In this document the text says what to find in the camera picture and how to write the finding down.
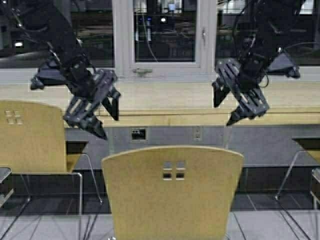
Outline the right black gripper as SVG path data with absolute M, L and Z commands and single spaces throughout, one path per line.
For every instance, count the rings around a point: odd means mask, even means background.
M 233 58 L 219 60 L 215 71 L 218 77 L 211 84 L 213 107 L 217 108 L 230 93 L 238 102 L 236 109 L 230 113 L 226 126 L 231 126 L 242 119 L 253 120 L 262 117 L 270 109 L 259 83 L 242 74 L 241 65 L 237 60 Z

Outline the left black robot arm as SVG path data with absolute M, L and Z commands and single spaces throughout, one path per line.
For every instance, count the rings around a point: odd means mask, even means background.
M 2 2 L 0 9 L 28 40 L 46 45 L 51 54 L 31 78 L 30 89 L 67 86 L 73 97 L 64 121 L 72 128 L 107 140 L 96 111 L 103 106 L 115 121 L 119 120 L 121 93 L 115 88 L 115 71 L 105 68 L 89 71 L 93 63 L 86 49 L 53 1 L 24 0 L 16 6 Z

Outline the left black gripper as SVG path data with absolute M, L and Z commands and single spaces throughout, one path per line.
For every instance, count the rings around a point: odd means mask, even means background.
M 116 89 L 117 75 L 114 70 L 98 69 L 92 76 L 93 88 L 87 96 L 74 96 L 63 116 L 71 127 L 78 127 L 88 133 L 107 140 L 108 136 L 102 122 L 95 115 L 96 110 L 103 106 L 109 115 L 119 120 L 119 99 L 121 93 Z

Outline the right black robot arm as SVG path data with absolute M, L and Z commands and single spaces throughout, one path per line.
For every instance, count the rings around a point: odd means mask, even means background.
M 269 73 L 294 79 L 301 77 L 298 64 L 286 48 L 304 3 L 303 0 L 255 1 L 252 34 L 244 38 L 242 48 L 234 45 L 237 57 L 216 62 L 217 78 L 212 83 L 214 107 L 228 94 L 238 101 L 227 126 L 262 117 L 268 111 L 270 107 L 260 83 Z

